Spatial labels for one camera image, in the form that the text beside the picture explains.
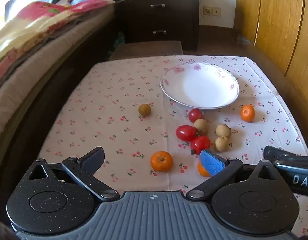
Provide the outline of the tan longan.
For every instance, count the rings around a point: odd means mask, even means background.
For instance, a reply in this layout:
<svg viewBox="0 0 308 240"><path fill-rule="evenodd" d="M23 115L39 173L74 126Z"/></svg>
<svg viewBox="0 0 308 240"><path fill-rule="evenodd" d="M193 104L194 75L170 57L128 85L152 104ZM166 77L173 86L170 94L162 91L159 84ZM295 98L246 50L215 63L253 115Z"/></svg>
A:
<svg viewBox="0 0 308 240"><path fill-rule="evenodd" d="M198 133L200 135L206 135L208 133L208 131L209 131L209 124L204 119L197 119L193 123L193 126L198 130Z"/></svg>
<svg viewBox="0 0 308 240"><path fill-rule="evenodd" d="M229 138L228 137L218 137L215 140L215 148L218 152L224 152L227 150L229 146Z"/></svg>
<svg viewBox="0 0 308 240"><path fill-rule="evenodd" d="M216 127L216 134L218 137L227 137L231 136L231 128L228 127L226 124L219 124Z"/></svg>

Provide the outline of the red cherry tomato bottom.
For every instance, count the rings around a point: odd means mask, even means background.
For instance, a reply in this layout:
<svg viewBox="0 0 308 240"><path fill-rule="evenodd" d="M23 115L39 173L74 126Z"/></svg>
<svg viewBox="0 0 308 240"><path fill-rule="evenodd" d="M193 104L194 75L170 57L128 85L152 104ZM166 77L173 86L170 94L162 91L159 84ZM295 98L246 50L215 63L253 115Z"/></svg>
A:
<svg viewBox="0 0 308 240"><path fill-rule="evenodd" d="M211 141L209 137L205 135L195 137L190 143L191 154L200 155L201 151L204 149L209 149L210 145L211 145Z"/></svg>

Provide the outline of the red cherry tomato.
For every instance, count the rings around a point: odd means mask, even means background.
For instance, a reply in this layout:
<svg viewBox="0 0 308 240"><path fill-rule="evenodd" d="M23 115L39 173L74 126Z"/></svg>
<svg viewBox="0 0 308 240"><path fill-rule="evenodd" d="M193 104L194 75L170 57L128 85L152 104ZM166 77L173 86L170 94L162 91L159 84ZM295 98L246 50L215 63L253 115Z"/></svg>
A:
<svg viewBox="0 0 308 240"><path fill-rule="evenodd" d="M191 154L200 155L201 151L204 149L209 149L210 145L211 145L211 141L209 137L205 135L195 137L190 143Z"/></svg>
<svg viewBox="0 0 308 240"><path fill-rule="evenodd" d="M181 125L176 129L175 135L178 139L191 142L197 136L198 130L190 125Z"/></svg>
<svg viewBox="0 0 308 240"><path fill-rule="evenodd" d="M191 123L194 123L198 119L203 119L204 115L203 115L203 113L201 112L200 109L195 108L195 109L192 109L192 110L189 111L188 118L189 118Z"/></svg>

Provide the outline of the mandarin orange with stem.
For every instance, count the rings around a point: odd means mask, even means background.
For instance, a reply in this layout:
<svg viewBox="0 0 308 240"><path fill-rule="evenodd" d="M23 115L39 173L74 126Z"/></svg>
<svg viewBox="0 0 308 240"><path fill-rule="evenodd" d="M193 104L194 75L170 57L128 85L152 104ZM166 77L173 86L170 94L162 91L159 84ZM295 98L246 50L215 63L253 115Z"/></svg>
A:
<svg viewBox="0 0 308 240"><path fill-rule="evenodd" d="M150 165L155 172L168 172L173 167L173 157L165 151L156 152L150 158Z"/></svg>

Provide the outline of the red cherry tomato top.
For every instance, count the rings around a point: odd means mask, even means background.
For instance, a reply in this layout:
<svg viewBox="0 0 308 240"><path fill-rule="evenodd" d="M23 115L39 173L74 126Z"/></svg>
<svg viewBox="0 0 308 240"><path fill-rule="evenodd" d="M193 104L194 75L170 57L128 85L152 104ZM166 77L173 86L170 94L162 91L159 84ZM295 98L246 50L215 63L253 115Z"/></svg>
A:
<svg viewBox="0 0 308 240"><path fill-rule="evenodd" d="M192 110L189 111L188 118L189 118L191 123L194 123L198 119L203 119L204 115L203 115L203 113L201 112L200 109L195 108L195 109L192 109Z"/></svg>

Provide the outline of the brown longan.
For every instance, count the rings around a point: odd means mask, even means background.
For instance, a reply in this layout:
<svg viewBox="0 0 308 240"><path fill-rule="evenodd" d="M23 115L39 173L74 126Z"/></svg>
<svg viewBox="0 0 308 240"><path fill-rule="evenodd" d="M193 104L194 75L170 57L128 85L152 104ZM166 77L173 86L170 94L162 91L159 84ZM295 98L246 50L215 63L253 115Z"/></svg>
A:
<svg viewBox="0 0 308 240"><path fill-rule="evenodd" d="M142 117L147 117L149 115L151 115L151 106L147 103L143 103L138 107L138 113L142 116Z"/></svg>

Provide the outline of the cherry print tablecloth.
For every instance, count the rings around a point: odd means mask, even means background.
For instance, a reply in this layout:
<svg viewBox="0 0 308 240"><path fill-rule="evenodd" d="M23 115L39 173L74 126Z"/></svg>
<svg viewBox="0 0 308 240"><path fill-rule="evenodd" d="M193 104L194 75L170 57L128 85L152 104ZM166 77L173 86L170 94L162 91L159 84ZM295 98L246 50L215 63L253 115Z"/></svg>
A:
<svg viewBox="0 0 308 240"><path fill-rule="evenodd" d="M189 124L189 108L165 96L159 84L168 68L194 62L220 66L239 82L241 91L232 105L205 113L211 140L216 139L219 124L232 130L223 158L256 164L268 145L308 155L288 107L253 61L237 56L163 56L96 64L63 106L39 156L48 163L59 163L100 146L105 150L105 163L95 176L119 192L187 192L199 185L204 177L197 170L198 158L175 135L178 126ZM143 103L151 106L147 117L138 113ZM241 119L244 105L255 109L252 122ZM168 172L151 168L150 158L159 151L173 157Z"/></svg>

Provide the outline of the white floral ceramic plate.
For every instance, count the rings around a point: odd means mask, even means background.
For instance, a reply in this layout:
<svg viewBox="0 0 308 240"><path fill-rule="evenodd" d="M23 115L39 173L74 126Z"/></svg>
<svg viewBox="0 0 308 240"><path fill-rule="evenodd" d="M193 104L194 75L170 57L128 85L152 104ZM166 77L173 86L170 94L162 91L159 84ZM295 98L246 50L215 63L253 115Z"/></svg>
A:
<svg viewBox="0 0 308 240"><path fill-rule="evenodd" d="M215 64L182 63L167 69L160 87L170 99L197 109L219 109L235 102L239 83L229 71Z"/></svg>

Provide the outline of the beige mattress bed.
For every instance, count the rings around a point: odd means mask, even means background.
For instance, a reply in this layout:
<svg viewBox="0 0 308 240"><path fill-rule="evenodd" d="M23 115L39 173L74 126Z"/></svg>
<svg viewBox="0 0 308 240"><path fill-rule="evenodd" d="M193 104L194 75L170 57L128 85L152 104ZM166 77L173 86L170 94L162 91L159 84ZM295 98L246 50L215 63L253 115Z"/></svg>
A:
<svg viewBox="0 0 308 240"><path fill-rule="evenodd" d="M114 3L86 12L45 37L11 66L0 80L0 148L12 138L13 118L34 88L42 88L48 74L54 74L62 61L113 18Z"/></svg>

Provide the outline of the small dark wooden stool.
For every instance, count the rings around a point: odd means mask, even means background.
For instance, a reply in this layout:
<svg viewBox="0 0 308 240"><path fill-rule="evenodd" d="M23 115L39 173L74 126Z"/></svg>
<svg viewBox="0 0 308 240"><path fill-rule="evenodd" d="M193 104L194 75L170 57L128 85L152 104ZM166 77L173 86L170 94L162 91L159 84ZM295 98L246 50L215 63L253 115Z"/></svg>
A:
<svg viewBox="0 0 308 240"><path fill-rule="evenodd" d="M109 61L173 55L183 55L180 41L137 42L119 45Z"/></svg>

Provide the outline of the floral pink yellow quilt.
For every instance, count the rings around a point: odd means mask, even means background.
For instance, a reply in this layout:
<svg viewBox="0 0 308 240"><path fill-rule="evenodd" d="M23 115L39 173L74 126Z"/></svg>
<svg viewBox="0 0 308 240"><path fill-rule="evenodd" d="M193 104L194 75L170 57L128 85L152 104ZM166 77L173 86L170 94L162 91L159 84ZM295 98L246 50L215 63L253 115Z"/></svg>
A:
<svg viewBox="0 0 308 240"><path fill-rule="evenodd" d="M32 2L0 30L0 80L22 55L45 37L86 12L113 4L113 0L86 0L76 5Z"/></svg>

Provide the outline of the wooden wardrobe doors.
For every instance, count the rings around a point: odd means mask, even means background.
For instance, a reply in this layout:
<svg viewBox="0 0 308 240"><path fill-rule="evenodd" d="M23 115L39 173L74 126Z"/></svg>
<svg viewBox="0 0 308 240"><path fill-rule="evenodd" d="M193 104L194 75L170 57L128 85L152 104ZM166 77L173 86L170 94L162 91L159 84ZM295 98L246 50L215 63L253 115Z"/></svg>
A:
<svg viewBox="0 0 308 240"><path fill-rule="evenodd" d="M277 65L308 106L308 0L236 0L234 29Z"/></svg>

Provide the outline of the dark wooden nightstand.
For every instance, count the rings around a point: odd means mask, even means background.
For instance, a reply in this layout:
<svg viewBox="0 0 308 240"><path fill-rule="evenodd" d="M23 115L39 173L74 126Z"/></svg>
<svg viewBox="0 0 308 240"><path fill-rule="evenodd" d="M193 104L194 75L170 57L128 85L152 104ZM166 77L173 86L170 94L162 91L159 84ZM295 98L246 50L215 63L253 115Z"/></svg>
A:
<svg viewBox="0 0 308 240"><path fill-rule="evenodd" d="M183 50L197 50L199 0L114 1L126 43L180 41Z"/></svg>

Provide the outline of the wall power socket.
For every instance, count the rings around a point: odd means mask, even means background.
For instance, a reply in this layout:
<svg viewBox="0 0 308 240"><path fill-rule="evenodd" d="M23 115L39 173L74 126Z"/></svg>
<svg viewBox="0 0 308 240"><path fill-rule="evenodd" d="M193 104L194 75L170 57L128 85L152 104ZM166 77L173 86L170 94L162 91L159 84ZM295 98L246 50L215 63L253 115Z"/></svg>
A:
<svg viewBox="0 0 308 240"><path fill-rule="evenodd" d="M203 15L220 17L221 16L221 8L204 6L203 7Z"/></svg>

